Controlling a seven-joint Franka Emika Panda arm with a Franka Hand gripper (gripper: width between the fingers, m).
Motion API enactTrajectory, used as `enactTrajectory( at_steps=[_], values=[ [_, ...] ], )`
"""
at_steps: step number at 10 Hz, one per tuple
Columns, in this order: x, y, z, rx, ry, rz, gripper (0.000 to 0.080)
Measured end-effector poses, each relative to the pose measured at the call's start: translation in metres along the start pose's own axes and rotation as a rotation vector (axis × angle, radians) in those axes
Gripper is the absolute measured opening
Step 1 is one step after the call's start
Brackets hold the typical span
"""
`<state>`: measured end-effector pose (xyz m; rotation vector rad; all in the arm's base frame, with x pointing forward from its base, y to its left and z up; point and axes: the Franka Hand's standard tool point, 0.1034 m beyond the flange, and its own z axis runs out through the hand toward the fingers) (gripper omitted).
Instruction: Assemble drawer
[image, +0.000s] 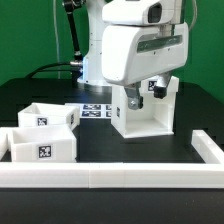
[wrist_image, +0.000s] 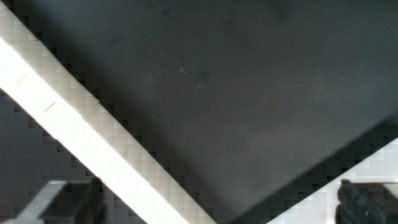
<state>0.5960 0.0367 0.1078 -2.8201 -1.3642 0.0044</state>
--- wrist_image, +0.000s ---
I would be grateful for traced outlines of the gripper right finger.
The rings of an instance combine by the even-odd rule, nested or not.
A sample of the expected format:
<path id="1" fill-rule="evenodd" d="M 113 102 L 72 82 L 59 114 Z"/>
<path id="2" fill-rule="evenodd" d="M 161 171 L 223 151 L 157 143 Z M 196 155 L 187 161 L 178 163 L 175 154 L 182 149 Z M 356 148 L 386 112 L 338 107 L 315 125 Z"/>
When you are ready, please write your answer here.
<path id="1" fill-rule="evenodd" d="M 342 180 L 336 224 L 398 224 L 398 182 Z"/>

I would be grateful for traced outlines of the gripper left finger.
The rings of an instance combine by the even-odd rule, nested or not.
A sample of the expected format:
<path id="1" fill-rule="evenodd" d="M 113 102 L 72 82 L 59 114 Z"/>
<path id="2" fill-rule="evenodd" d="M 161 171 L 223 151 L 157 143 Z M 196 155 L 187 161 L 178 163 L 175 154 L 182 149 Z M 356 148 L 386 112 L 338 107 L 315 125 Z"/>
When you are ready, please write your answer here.
<path id="1" fill-rule="evenodd" d="M 50 181 L 6 224 L 105 224 L 105 221 L 102 181 Z"/>

